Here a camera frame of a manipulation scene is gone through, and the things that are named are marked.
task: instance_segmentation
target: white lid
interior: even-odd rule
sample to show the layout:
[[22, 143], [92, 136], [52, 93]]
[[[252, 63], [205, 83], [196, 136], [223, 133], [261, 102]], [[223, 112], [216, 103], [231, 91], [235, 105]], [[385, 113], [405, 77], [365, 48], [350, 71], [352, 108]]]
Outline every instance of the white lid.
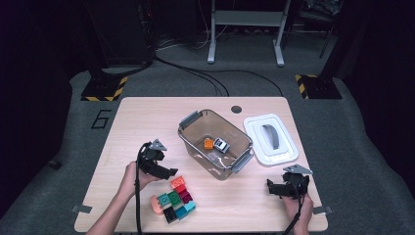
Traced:
[[257, 160], [267, 166], [296, 160], [299, 150], [281, 119], [273, 114], [248, 117], [244, 128], [253, 139]]

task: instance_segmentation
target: container handle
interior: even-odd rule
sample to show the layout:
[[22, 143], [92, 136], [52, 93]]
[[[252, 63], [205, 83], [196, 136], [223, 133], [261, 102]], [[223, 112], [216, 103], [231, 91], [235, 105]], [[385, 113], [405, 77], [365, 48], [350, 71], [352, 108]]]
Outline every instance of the container handle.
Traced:
[[253, 157], [254, 155], [251, 154], [250, 151], [247, 151], [243, 156], [240, 156], [240, 161], [237, 161], [234, 166], [232, 167], [232, 172], [238, 173]]
[[187, 117], [183, 118], [180, 123], [179, 126], [182, 129], [186, 129], [187, 126], [191, 125], [193, 122], [195, 122], [195, 120], [199, 119], [199, 117], [201, 117], [202, 115], [200, 115], [200, 113], [198, 113], [198, 111], [193, 111], [191, 114], [189, 114]]

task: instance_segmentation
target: table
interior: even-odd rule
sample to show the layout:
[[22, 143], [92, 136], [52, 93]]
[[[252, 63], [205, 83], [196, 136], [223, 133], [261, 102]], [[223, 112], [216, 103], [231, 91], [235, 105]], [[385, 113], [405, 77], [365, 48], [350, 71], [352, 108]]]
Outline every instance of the table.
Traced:
[[[234, 114], [233, 106], [242, 111]], [[210, 109], [244, 130], [245, 118], [275, 114], [286, 125], [299, 157], [294, 163], [273, 167], [260, 165], [253, 157], [240, 172], [219, 181], [187, 153], [177, 133], [178, 123], [193, 111]], [[171, 191], [168, 181], [149, 184], [140, 193], [141, 223], [146, 233], [159, 232], [275, 232], [284, 231], [288, 220], [284, 204], [278, 196], [268, 193], [266, 179], [282, 184], [283, 167], [299, 164], [309, 168], [289, 104], [281, 97], [137, 97], [124, 98], [104, 146], [100, 160], [83, 201], [92, 207], [90, 213], [80, 212], [75, 230], [87, 231], [104, 212], [114, 196], [128, 163], [135, 161], [142, 144], [159, 138], [167, 148], [160, 165], [178, 168], [196, 209], [182, 220], [168, 224], [163, 215], [153, 212], [150, 198]], [[315, 207], [321, 201], [310, 176], [308, 191]], [[309, 230], [323, 231], [328, 222], [325, 214], [312, 217]], [[135, 200], [127, 205], [117, 232], [136, 232]]]
[[207, 62], [214, 63], [216, 53], [216, 25], [257, 25], [257, 26], [278, 26], [277, 39], [272, 40], [275, 57], [278, 67], [284, 66], [283, 54], [281, 51], [281, 38], [288, 16], [291, 0], [285, 0], [283, 12], [255, 12], [255, 11], [221, 11], [216, 10], [215, 0], [211, 1], [211, 34], [210, 47], [207, 55]]

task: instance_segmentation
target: toy block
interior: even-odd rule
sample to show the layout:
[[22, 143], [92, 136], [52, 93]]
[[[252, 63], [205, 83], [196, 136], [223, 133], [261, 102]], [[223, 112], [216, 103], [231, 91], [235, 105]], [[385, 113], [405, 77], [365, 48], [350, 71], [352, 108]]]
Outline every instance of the toy block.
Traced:
[[170, 199], [168, 198], [167, 194], [159, 195], [158, 200], [162, 208], [164, 208], [170, 203]]
[[173, 189], [177, 186], [182, 185], [182, 184], [185, 184], [185, 181], [184, 181], [182, 176], [174, 178], [173, 180], [170, 181], [170, 185]]
[[190, 196], [190, 193], [187, 192], [187, 190], [180, 192], [179, 197], [183, 201], [184, 204], [189, 203], [189, 201], [193, 201], [192, 196]]
[[210, 138], [206, 138], [204, 147], [205, 147], [206, 150], [213, 149], [213, 140], [210, 139]]
[[172, 221], [177, 219], [177, 215], [173, 207], [164, 209], [163, 212], [164, 212], [165, 219], [167, 220], [168, 223], [171, 223]]
[[174, 191], [176, 191], [178, 194], [186, 190], [186, 185], [182, 184], [174, 188]]
[[159, 204], [159, 200], [157, 199], [157, 196], [153, 195], [151, 198], [151, 201], [152, 201], [153, 211], [155, 211], [155, 213], [158, 215], [162, 215], [162, 208]]
[[181, 199], [176, 191], [172, 191], [171, 193], [168, 193], [168, 198], [170, 199], [171, 205], [176, 206], [181, 203]]
[[181, 220], [182, 218], [184, 218], [187, 215], [187, 210], [185, 209], [184, 206], [181, 206], [180, 208], [178, 208], [176, 211], [176, 215], [177, 217]]
[[190, 201], [189, 203], [184, 205], [184, 208], [187, 210], [187, 213], [191, 212], [196, 208], [195, 202]]

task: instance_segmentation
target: plastic container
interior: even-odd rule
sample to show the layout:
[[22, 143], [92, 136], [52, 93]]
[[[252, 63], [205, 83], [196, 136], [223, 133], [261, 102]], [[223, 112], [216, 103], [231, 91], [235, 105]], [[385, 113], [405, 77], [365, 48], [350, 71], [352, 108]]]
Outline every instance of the plastic container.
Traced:
[[[188, 154], [218, 180], [239, 172], [253, 157], [252, 139], [235, 125], [212, 110], [194, 111], [185, 117], [178, 128]], [[205, 139], [220, 138], [229, 148], [222, 153], [205, 148]]]

